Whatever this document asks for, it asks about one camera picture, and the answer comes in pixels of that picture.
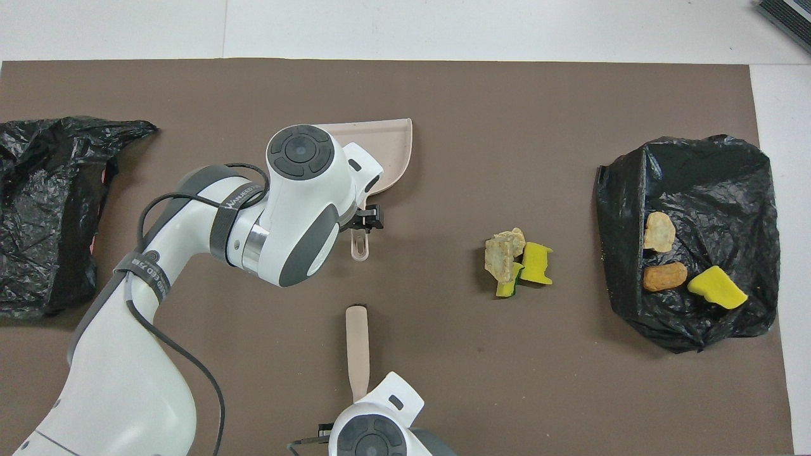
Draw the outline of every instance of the beige rock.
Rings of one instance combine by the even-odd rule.
[[[642,272],[642,288],[661,291],[676,288],[687,280],[687,268],[680,262],[649,266]]]
[[[499,282],[513,280],[513,242],[507,238],[484,241],[484,268]]]
[[[645,224],[645,239],[642,248],[664,253],[673,249],[676,240],[676,227],[666,213],[654,212]]]
[[[520,228],[513,228],[512,231],[502,231],[499,234],[493,235],[493,239],[501,238],[509,239],[509,241],[513,243],[513,258],[521,255],[524,252],[526,239],[524,239],[524,233]]]

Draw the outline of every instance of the gray joint cover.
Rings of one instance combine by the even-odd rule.
[[[333,228],[338,223],[338,209],[332,204],[315,218],[296,246],[290,251],[279,274],[279,286],[295,285],[306,279],[312,262],[321,252]]]
[[[338,434],[337,456],[406,456],[406,439],[391,419],[358,415]]]
[[[268,144],[268,163],[280,175],[308,180],[332,164],[335,148],[329,134],[312,125],[294,125],[279,131]]]

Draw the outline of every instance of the brown table mat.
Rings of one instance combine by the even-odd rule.
[[[134,246],[140,210],[189,170],[263,165],[268,138],[290,124],[414,120],[409,169],[371,199],[386,228],[372,234],[368,261],[350,258],[344,234],[314,278],[278,289],[198,256],[157,313],[222,385],[221,454],[283,454],[349,405],[343,312],[352,303],[369,305],[372,385],[401,374],[426,401],[416,425],[460,455],[792,452],[776,324],[670,355],[611,313],[599,259],[597,166],[659,136],[756,144],[747,67],[3,63],[0,121],[73,114],[162,129],[122,158],[96,242],[101,281]],[[483,240],[514,226],[554,249],[555,284],[495,300]],[[58,396],[85,308],[35,325],[0,321],[0,453]],[[172,358],[198,403],[190,454],[209,453],[215,396]]]

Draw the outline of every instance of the white table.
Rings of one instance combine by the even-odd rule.
[[[228,57],[751,65],[779,208],[794,448],[811,454],[811,54],[749,0],[0,2],[0,61]]]

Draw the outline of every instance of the black strap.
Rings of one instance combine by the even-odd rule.
[[[166,299],[166,295],[169,294],[171,284],[169,284],[169,278],[166,277],[163,268],[144,254],[138,252],[128,253],[114,270],[130,271],[138,276],[155,292],[158,303],[162,303]]]
[[[245,183],[228,195],[217,208],[217,215],[214,216],[214,223],[211,225],[211,234],[208,236],[209,250],[214,258],[231,265],[227,254],[231,228],[234,227],[239,210],[261,192],[262,186],[258,183]]]

